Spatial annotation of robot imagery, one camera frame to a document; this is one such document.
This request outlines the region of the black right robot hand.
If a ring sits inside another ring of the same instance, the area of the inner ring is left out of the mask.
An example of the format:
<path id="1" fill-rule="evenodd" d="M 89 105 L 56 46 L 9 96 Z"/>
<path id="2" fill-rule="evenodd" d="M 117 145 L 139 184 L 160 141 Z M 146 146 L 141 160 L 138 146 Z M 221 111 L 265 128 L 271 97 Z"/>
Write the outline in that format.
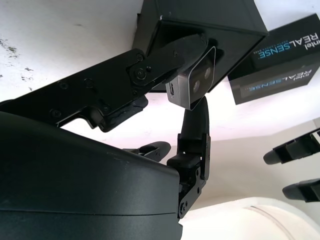
<path id="1" fill-rule="evenodd" d="M 132 49 L 0 104 L 0 237 L 3 240 L 179 240 L 179 223 L 210 173 L 206 86 L 182 87 L 204 65 L 202 34 L 145 56 Z M 106 133 L 141 112 L 166 83 L 185 109 L 177 154 L 159 141 L 120 149 L 64 130 L 85 120 Z"/>

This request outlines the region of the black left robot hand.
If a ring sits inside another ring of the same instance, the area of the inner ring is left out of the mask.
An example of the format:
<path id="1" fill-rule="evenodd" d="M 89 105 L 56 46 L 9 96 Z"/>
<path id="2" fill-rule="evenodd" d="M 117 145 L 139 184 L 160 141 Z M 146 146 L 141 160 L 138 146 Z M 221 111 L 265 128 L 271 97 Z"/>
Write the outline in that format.
<path id="1" fill-rule="evenodd" d="M 263 156 L 267 165 L 286 164 L 320 152 L 320 129 L 316 128 L 297 138 L 274 147 Z M 282 189 L 289 200 L 314 203 L 320 201 L 320 179 L 303 180 Z"/>

